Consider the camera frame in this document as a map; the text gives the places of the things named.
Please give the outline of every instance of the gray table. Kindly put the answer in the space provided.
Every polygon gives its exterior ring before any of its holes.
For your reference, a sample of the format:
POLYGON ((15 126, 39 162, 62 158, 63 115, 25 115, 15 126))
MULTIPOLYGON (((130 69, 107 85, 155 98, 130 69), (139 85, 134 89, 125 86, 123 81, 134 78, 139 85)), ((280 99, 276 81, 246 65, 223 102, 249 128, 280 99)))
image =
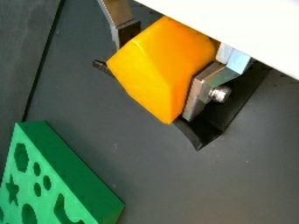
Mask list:
MULTIPOLYGON (((161 17, 134 13, 145 26, 161 17)), ((50 123, 126 202, 119 223, 299 223, 298 82, 273 71, 197 152, 91 66, 113 53, 98 1, 67 1, 27 120, 50 123)))

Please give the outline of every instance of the star-shaped hole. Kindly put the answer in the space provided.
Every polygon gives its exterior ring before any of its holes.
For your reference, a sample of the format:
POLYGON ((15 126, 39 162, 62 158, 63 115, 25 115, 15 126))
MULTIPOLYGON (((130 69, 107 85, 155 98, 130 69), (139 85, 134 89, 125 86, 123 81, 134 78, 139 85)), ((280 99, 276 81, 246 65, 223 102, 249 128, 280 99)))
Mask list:
POLYGON ((17 197, 17 194, 19 193, 19 185, 15 184, 13 175, 11 175, 10 183, 6 183, 6 188, 10 193, 10 203, 15 202, 15 204, 19 206, 18 197, 17 197))

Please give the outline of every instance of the circular hole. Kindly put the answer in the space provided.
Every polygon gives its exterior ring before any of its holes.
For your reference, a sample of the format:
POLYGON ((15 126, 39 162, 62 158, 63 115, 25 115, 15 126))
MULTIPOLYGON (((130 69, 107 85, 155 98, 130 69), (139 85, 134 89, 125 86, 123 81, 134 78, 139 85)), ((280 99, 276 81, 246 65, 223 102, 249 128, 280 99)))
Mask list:
POLYGON ((41 197, 43 194, 43 189, 38 183, 35 183, 35 185, 34 185, 34 191, 35 191, 37 196, 41 197))
POLYGON ((51 178, 49 176, 43 177, 43 186, 45 186, 47 191, 50 191, 53 189, 53 181, 51 181, 51 178))
POLYGON ((41 167, 41 165, 38 163, 34 163, 33 169, 34 169, 35 175, 39 177, 41 174, 42 174, 42 167, 41 167))
POLYGON ((34 208, 29 204, 23 206, 23 224, 38 224, 34 208))

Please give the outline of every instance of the metal bracket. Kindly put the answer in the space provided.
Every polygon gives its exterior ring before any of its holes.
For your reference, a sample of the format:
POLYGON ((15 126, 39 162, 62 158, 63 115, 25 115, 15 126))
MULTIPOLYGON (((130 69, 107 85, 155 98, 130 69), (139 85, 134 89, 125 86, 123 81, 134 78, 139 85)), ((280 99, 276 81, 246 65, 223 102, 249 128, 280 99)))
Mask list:
POLYGON ((142 31, 142 24, 134 18, 127 0, 98 0, 98 2, 107 17, 113 40, 119 50, 142 31))

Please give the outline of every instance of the green shape sorter board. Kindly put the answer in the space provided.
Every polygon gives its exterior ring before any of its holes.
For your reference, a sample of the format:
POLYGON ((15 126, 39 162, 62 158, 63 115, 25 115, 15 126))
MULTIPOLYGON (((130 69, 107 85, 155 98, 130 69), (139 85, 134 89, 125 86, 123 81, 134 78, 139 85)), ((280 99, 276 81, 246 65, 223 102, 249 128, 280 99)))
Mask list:
POLYGON ((18 123, 0 188, 0 223, 114 224, 123 209, 47 122, 18 123))

